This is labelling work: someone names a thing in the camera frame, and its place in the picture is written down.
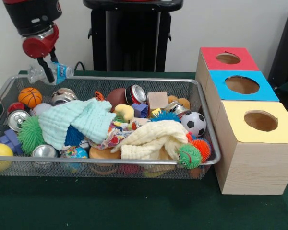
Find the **table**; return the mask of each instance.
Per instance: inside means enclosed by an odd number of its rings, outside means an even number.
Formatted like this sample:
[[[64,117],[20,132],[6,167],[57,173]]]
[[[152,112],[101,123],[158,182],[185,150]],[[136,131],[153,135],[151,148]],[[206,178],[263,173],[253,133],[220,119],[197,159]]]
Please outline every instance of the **table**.
[[[106,75],[194,77],[194,73]],[[213,167],[202,180],[0,177],[0,229],[33,228],[288,230],[288,186],[281,196],[221,195]]]

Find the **yellow smiley ball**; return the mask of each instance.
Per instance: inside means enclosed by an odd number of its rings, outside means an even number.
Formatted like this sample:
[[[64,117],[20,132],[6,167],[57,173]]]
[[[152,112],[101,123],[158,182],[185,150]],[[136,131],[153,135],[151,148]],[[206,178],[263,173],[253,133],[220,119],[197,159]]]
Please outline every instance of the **yellow smiley ball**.
[[[0,156],[12,157],[14,154],[9,146],[0,144]],[[0,161],[0,172],[6,170],[11,164],[11,161]]]

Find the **water bottle label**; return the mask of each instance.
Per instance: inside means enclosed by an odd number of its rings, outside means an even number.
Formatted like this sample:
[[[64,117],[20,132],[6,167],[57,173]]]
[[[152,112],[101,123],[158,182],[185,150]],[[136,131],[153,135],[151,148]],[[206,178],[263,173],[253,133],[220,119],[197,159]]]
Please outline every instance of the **water bottle label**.
[[[57,85],[65,81],[67,66],[53,62],[57,66]]]

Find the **orange spiky ball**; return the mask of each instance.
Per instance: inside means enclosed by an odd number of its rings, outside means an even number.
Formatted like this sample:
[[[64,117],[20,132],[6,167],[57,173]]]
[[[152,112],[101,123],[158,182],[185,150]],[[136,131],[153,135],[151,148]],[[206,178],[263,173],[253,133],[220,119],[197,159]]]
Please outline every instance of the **orange spiky ball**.
[[[208,160],[211,155],[211,147],[207,140],[203,138],[198,138],[195,140],[191,140],[190,143],[199,150],[202,156],[202,162]]]

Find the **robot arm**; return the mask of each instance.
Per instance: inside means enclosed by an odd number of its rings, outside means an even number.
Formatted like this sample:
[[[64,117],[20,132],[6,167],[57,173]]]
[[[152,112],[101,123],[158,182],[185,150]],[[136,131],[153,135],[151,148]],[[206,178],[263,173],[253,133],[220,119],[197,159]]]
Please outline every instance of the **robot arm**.
[[[54,82],[44,57],[50,54],[51,61],[58,61],[55,43],[59,29],[53,21],[62,15],[59,0],[3,0],[3,3],[18,33],[24,38],[24,52],[36,58],[49,82]]]

